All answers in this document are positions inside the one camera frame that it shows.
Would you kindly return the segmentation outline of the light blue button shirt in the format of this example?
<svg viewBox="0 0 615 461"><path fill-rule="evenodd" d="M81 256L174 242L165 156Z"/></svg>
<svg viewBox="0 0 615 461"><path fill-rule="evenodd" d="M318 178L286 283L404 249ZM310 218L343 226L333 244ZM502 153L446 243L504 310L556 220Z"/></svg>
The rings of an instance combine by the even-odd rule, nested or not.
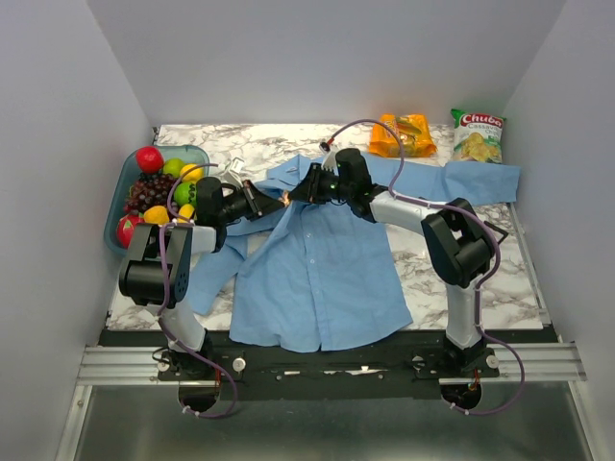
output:
<svg viewBox="0 0 615 461"><path fill-rule="evenodd" d="M234 284L231 338L293 352L341 351L411 321L385 227L348 206L293 203L231 226L223 248L190 274L191 309L211 311Z"/></svg>

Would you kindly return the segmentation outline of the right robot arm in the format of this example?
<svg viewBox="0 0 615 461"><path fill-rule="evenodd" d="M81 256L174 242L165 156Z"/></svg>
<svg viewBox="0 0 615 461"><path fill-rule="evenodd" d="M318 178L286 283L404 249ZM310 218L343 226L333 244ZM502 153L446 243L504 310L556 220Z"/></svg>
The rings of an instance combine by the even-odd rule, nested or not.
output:
<svg viewBox="0 0 615 461"><path fill-rule="evenodd" d="M406 197L373 182L357 149L335 154L333 169L313 162L288 199L311 205L341 202L365 221L396 226L424 237L435 273L446 284L448 323L440 374L479 374L494 365L480 325L480 289L500 260L499 243L464 199L445 204Z"/></svg>

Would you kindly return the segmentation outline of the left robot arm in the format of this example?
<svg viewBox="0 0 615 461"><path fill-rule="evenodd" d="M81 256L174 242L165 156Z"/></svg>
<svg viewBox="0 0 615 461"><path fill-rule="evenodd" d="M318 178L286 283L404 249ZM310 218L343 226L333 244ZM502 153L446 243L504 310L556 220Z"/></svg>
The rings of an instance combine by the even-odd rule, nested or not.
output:
<svg viewBox="0 0 615 461"><path fill-rule="evenodd" d="M196 218L180 216L163 225L139 224L122 262L121 294L154 313L173 358L193 379L221 367L212 361L207 332L191 309L183 306L194 255L216 254L227 227L245 219L256 221L285 208L250 182L233 185L215 177L196 182Z"/></svg>

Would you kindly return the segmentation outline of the black brooch box yellow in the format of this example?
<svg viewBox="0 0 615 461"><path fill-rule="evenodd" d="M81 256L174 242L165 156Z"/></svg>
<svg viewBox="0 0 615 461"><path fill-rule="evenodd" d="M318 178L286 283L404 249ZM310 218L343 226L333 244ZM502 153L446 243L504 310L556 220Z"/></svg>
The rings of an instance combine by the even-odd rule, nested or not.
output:
<svg viewBox="0 0 615 461"><path fill-rule="evenodd" d="M496 226L495 224L485 221L484 222L485 226L488 227L489 229L491 229L497 236L497 243L498 245L501 245L508 237L509 237L509 232L499 226Z"/></svg>

